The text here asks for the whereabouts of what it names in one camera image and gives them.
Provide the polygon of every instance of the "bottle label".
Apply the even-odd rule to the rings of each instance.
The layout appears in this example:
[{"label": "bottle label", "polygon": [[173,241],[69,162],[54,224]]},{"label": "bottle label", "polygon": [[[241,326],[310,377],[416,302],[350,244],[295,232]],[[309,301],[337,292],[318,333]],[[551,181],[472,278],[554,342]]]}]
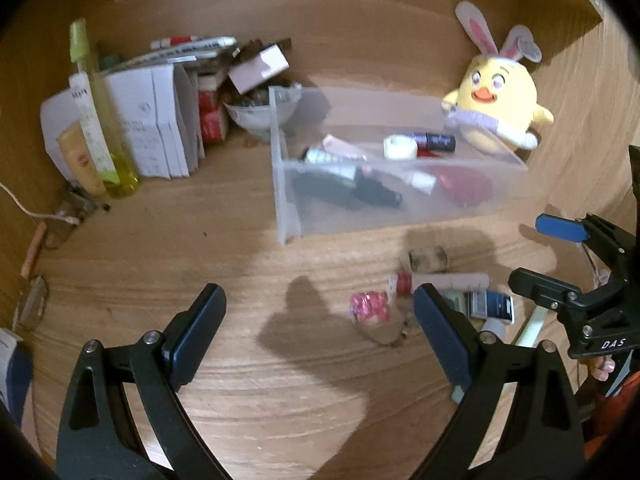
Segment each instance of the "bottle label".
[{"label": "bottle label", "polygon": [[107,142],[100,127],[98,112],[95,110],[94,98],[91,94],[91,84],[86,73],[73,74],[69,78],[71,95],[78,107],[80,126],[86,139],[86,145],[95,162],[95,167],[104,182],[120,183],[120,177],[116,172],[113,159],[109,153]]}]

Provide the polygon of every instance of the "yellow-green bottle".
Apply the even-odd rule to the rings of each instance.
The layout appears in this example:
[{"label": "yellow-green bottle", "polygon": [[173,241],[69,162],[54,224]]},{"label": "yellow-green bottle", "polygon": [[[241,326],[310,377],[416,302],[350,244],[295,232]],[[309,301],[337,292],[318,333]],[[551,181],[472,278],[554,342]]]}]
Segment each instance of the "yellow-green bottle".
[{"label": "yellow-green bottle", "polygon": [[69,78],[69,85],[78,105],[87,146],[109,195],[114,198],[132,195],[138,188],[138,172],[122,137],[109,91],[98,71],[84,19],[71,24],[70,36],[71,62],[78,72]]}]

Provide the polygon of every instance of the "plush toy arm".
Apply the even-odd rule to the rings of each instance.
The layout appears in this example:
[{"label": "plush toy arm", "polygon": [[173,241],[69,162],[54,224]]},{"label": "plush toy arm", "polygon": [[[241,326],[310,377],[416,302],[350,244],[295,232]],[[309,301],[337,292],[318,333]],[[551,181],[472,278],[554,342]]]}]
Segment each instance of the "plush toy arm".
[{"label": "plush toy arm", "polygon": [[533,110],[533,122],[536,124],[553,124],[554,115],[546,108],[536,105]]},{"label": "plush toy arm", "polygon": [[442,98],[442,109],[449,111],[458,102],[458,90],[449,92]]}]

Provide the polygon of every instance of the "clear plastic item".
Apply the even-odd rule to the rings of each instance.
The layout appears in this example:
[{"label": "clear plastic item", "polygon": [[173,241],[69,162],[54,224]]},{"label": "clear plastic item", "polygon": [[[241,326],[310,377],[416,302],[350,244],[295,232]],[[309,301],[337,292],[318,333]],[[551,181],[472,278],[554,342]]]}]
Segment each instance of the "clear plastic item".
[{"label": "clear plastic item", "polygon": [[[357,232],[492,214],[510,198],[532,195],[526,165],[488,130],[500,150],[483,153],[467,132],[445,127],[441,100],[402,92],[304,88],[293,117],[278,122],[286,88],[270,89],[271,162],[278,238]],[[403,132],[454,135],[453,153],[385,160],[385,137]],[[310,164],[311,146],[332,135],[367,160]]]}]

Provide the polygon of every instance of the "screw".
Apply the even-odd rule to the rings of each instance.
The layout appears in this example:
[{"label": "screw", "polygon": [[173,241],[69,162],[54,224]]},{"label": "screw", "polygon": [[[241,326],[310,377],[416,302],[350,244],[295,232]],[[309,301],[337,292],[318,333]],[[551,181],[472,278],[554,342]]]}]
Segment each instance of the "screw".
[{"label": "screw", "polygon": [[144,341],[148,345],[152,345],[153,343],[157,343],[160,341],[160,333],[158,330],[151,330],[142,336],[142,341]]},{"label": "screw", "polygon": [[554,343],[553,341],[549,341],[549,339],[545,339],[542,343],[542,348],[545,349],[545,352],[548,352],[549,354],[552,354],[553,352],[555,352],[558,348],[556,347],[556,343]]},{"label": "screw", "polygon": [[98,349],[98,342],[95,339],[91,339],[91,341],[87,341],[86,345],[84,345],[84,351],[88,354],[94,353]]},{"label": "screw", "polygon": [[488,330],[480,333],[480,341],[485,345],[492,345],[497,341],[497,339],[498,338],[495,336],[495,334],[493,332],[489,332]]}]

